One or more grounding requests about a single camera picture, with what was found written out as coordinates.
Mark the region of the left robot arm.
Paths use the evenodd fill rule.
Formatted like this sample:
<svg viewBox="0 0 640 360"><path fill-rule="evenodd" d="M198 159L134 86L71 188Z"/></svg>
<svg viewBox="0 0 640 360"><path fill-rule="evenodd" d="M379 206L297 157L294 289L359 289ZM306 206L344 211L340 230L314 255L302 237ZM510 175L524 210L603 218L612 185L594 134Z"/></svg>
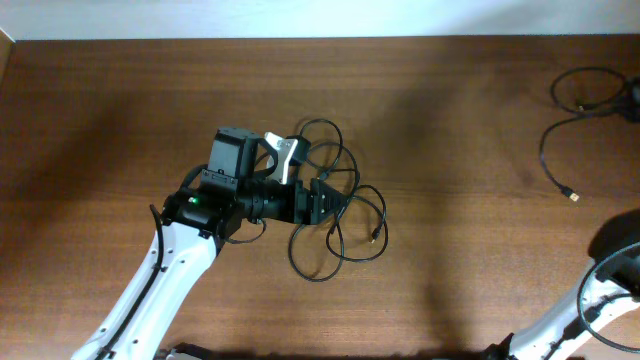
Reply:
<svg viewBox="0 0 640 360"><path fill-rule="evenodd" d="M301 136L220 128L208 163L153 210L155 233L143 262L74 358L153 358L187 294L242 221L317 225L341 210L345 195L324 181L305 186L289 178L308 149Z"/></svg>

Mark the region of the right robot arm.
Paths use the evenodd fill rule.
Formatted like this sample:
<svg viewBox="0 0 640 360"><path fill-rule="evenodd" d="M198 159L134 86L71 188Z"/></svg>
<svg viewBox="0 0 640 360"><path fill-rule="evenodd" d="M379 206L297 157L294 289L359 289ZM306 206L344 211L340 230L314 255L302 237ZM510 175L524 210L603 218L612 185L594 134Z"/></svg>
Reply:
<svg viewBox="0 0 640 360"><path fill-rule="evenodd" d="M639 309L639 211L617 215L591 241L587 269L564 297L531 326L486 348L491 360L568 359L594 338L618 351L637 354L600 334L608 324Z"/></svg>

